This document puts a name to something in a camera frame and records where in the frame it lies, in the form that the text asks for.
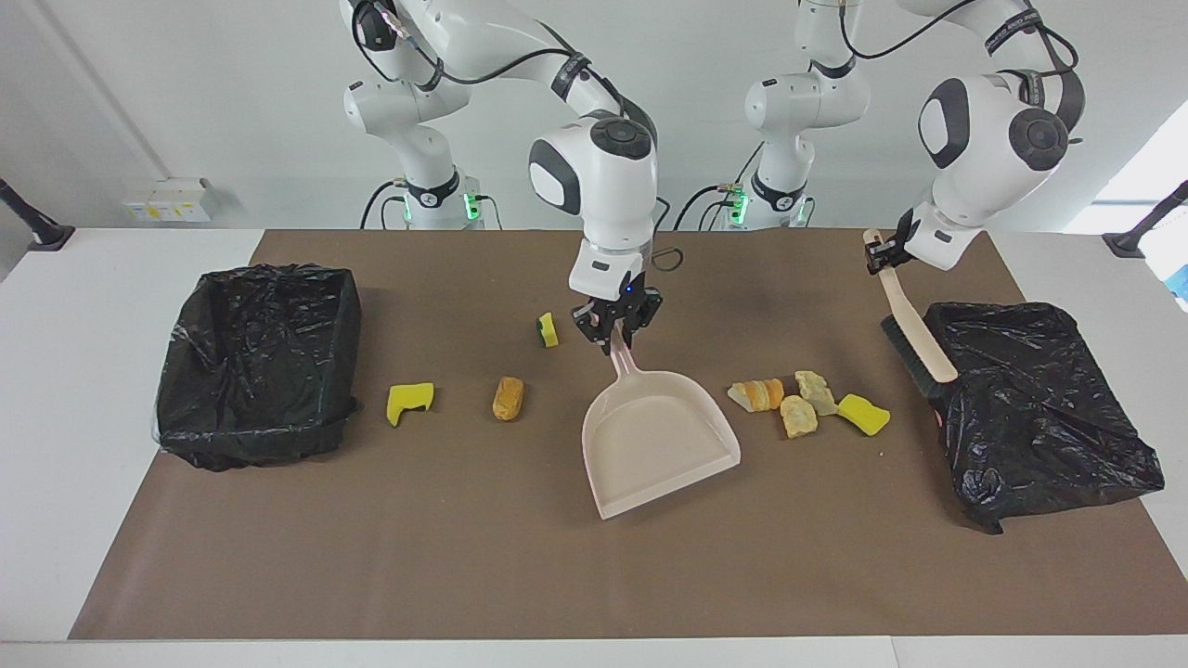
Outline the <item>beige brush with black bristles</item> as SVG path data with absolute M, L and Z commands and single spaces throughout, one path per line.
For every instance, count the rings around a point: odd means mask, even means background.
M 880 237 L 877 229 L 864 232 L 864 256 L 867 261 L 867 239 Z M 884 321 L 886 338 L 901 355 L 920 393 L 928 401 L 937 401 L 947 387 L 958 380 L 959 372 L 939 346 L 933 330 L 908 300 L 896 269 L 886 269 L 874 276 L 879 279 L 890 316 Z

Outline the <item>beige plastic dustpan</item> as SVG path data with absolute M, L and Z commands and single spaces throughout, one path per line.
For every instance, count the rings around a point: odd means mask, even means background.
M 716 399 L 691 377 L 640 368 L 621 328 L 608 340 L 617 378 L 582 426 L 583 465 L 599 519 L 615 519 L 742 462 Z

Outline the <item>orange striped croissant piece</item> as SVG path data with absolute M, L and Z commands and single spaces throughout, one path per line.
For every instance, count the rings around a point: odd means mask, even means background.
M 733 383 L 727 390 L 727 397 L 737 405 L 742 407 L 746 412 L 777 410 L 785 396 L 785 387 L 781 378 Z

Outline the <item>greyish pale bread piece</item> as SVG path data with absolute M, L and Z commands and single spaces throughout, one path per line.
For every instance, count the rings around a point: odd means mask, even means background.
M 810 368 L 797 368 L 794 372 L 800 396 L 805 399 L 820 416 L 838 415 L 838 402 L 823 376 Z

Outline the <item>yellow sponge wedge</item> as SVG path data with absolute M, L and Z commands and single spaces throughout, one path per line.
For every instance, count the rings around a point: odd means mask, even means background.
M 867 437 L 878 435 L 892 420 L 890 411 L 857 393 L 846 393 L 838 403 L 838 415 Z

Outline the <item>yellowish pale bread piece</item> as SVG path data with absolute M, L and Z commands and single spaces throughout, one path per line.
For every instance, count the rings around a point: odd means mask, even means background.
M 786 396 L 781 401 L 781 422 L 788 439 L 803 437 L 819 430 L 819 412 L 801 396 Z

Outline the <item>bin wrapped in black bag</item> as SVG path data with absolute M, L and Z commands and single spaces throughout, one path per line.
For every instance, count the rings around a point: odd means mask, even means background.
M 923 321 L 958 372 L 930 405 L 954 494 L 981 532 L 1164 489 L 1156 450 L 1064 309 L 936 302 Z

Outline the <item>open bin with black liner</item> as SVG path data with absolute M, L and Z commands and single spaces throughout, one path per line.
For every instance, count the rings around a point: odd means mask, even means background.
M 359 409 L 361 329 L 348 269 L 255 263 L 200 276 L 162 361 L 156 443 L 209 472 L 339 450 Z

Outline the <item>notched yellow sponge piece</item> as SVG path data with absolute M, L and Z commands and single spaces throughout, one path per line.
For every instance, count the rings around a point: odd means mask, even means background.
M 399 384 L 388 389 L 385 418 L 391 427 L 397 428 L 405 412 L 428 411 L 432 409 L 434 384 Z

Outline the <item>brown paper table mat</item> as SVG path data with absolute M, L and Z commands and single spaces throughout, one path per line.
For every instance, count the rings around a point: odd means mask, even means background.
M 1188 634 L 1188 580 L 1140 500 L 967 523 L 858 231 L 663 241 L 685 259 L 649 277 L 665 304 L 636 360 L 704 385 L 742 462 L 599 519 L 581 427 L 614 372 L 569 320 L 576 233 L 264 233 L 254 263 L 353 272 L 362 407 L 339 452 L 291 466 L 154 456 L 71 638 Z M 800 396 L 797 368 L 891 422 L 867 437 L 819 415 L 788 439 L 781 410 L 727 396 L 767 378 Z M 505 376 L 525 384 L 508 422 Z M 391 427 L 388 389 L 412 383 L 432 409 Z

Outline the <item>white blue package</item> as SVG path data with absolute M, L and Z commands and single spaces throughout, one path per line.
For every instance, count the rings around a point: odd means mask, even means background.
M 1140 251 L 1177 308 L 1188 314 L 1188 212 L 1180 212 L 1146 232 Z

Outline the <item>white wall socket box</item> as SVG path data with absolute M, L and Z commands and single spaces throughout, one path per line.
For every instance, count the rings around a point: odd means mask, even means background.
M 211 223 L 219 206 L 203 178 L 170 178 L 122 198 L 124 214 L 135 223 Z

